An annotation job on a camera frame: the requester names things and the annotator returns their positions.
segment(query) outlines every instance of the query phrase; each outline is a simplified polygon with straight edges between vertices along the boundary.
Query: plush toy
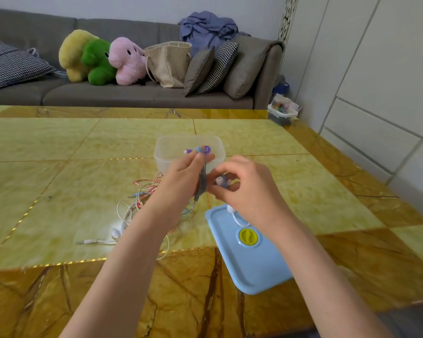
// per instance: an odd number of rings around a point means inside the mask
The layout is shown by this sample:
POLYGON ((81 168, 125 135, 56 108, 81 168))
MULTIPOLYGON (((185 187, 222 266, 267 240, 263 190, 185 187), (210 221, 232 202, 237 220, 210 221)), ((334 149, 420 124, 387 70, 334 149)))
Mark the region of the plush toy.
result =
POLYGON ((119 85, 131 85, 147 75, 144 51, 130 39, 120 37, 110 46, 108 61, 116 67, 119 85))
POLYGON ((108 61, 110 43, 102 39, 96 39, 86 44, 83 49, 83 64, 92 67, 88 74, 88 80, 93 85, 105 85, 116 79, 117 69, 108 61))
POLYGON ((66 69, 71 82, 81 82, 88 78, 91 68, 82 63, 83 49, 87 43, 99 39, 95 35, 75 30, 64 39, 59 48, 59 64, 66 69))

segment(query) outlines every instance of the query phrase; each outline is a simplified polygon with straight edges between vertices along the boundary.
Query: gray sofa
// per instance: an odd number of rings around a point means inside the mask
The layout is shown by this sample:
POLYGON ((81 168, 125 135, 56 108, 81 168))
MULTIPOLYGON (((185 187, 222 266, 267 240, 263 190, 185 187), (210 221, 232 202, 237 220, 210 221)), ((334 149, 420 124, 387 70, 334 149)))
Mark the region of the gray sofa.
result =
MULTIPOLYGON (((61 69, 58 50, 74 29, 89 31, 112 41, 125 36, 145 48, 170 40, 179 40, 179 26, 165 23, 113 19, 76 19, 0 9, 0 41, 27 50, 35 47, 41 58, 61 69)), ((251 38, 254 48, 266 40, 251 38)), ((266 109, 282 59, 282 45, 272 45, 247 95, 239 100, 224 91, 184 96, 183 89, 164 89, 148 81, 146 85, 94 86, 85 81, 45 76, 0 90, 0 104, 143 107, 143 108, 230 108, 266 109)))

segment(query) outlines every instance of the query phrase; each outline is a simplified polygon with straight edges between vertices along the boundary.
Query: green plush toy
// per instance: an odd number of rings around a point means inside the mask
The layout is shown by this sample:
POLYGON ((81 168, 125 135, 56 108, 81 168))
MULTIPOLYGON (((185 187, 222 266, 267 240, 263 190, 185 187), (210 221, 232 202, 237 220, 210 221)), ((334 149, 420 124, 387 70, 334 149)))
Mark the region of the green plush toy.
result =
POLYGON ((116 79, 117 69, 110 65, 108 56, 110 43, 96 39, 86 44, 83 49, 82 63, 92 67, 88 80, 93 85, 105 85, 116 79))

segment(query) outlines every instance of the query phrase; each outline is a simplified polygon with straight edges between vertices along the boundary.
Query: yellow plush toy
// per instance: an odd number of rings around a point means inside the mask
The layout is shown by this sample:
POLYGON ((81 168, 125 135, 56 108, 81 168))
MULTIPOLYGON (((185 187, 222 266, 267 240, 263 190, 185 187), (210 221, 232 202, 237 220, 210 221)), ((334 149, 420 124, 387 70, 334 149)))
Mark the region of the yellow plush toy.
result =
POLYGON ((91 67, 82 63, 83 48, 92 40, 99 39, 88 31, 75 30, 64 39, 59 48, 59 64, 66 69, 71 82, 81 82, 88 78, 91 67))

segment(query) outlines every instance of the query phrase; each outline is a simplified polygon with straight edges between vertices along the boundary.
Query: pink plush toy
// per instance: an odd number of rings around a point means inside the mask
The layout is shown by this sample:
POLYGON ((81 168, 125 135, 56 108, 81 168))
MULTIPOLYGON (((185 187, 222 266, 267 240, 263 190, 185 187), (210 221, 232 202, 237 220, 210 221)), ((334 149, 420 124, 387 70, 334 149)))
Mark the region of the pink plush toy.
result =
POLYGON ((131 85, 147 75, 144 51, 127 38, 120 37, 111 43, 108 61, 118 69, 119 85, 131 85))

